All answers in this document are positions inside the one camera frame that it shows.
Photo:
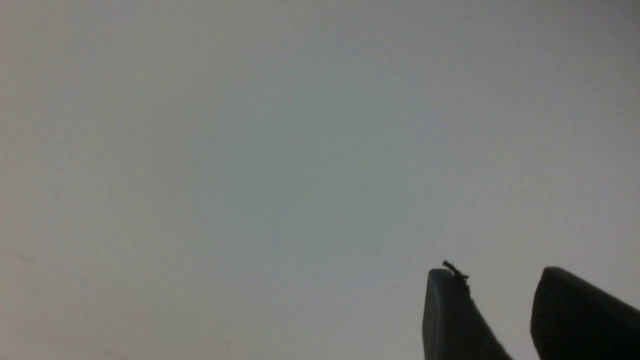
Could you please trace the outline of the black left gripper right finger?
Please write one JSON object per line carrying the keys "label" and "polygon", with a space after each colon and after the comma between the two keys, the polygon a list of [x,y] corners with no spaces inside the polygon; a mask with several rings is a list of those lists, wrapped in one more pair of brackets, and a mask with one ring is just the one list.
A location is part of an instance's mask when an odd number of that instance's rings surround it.
{"label": "black left gripper right finger", "polygon": [[558,266],[535,289],[530,334],[542,360],[637,360],[640,312]]}

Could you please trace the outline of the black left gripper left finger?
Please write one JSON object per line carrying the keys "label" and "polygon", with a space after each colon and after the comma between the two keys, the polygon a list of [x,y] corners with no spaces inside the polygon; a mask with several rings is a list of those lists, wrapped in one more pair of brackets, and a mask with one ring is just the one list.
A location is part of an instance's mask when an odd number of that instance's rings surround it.
{"label": "black left gripper left finger", "polygon": [[478,309],[462,273],[448,260],[429,270],[422,320],[426,360],[510,360]]}

